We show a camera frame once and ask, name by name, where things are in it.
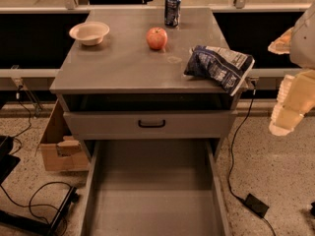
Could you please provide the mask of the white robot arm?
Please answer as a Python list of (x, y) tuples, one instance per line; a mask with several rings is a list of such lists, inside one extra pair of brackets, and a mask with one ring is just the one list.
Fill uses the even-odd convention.
[(288, 54), (290, 61), (302, 68), (295, 76), (284, 76), (271, 116), (270, 132), (286, 136), (315, 107), (315, 3), (268, 50)]

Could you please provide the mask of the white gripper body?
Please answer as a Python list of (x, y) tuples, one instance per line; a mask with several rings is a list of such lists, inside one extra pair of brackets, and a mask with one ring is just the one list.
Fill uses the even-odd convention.
[(304, 115), (315, 106), (315, 71), (297, 74), (284, 101), (284, 109)]

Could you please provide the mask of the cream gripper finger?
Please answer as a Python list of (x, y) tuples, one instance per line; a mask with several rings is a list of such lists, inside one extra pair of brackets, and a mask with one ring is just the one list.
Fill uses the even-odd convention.
[(295, 127), (304, 118), (304, 115), (284, 108), (284, 101), (289, 93), (294, 76), (285, 75), (281, 82), (277, 103), (274, 106), (269, 125), (270, 132), (275, 136), (286, 136), (294, 131)]
[(288, 54), (290, 52), (292, 31), (293, 28), (286, 30), (268, 46), (268, 50), (278, 55)]

